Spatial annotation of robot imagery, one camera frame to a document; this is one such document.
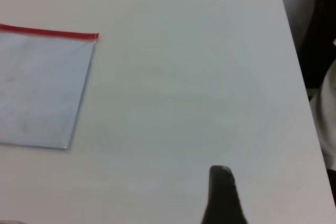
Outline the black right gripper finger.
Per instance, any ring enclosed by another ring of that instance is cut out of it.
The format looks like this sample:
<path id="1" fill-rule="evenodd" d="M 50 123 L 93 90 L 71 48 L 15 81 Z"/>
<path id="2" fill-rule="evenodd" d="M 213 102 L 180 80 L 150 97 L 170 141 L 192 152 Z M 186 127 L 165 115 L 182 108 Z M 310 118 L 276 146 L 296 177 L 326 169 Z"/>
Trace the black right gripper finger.
<path id="1" fill-rule="evenodd" d="M 247 223 L 232 171 L 214 165 L 209 170 L 208 201 L 202 223 Z"/>

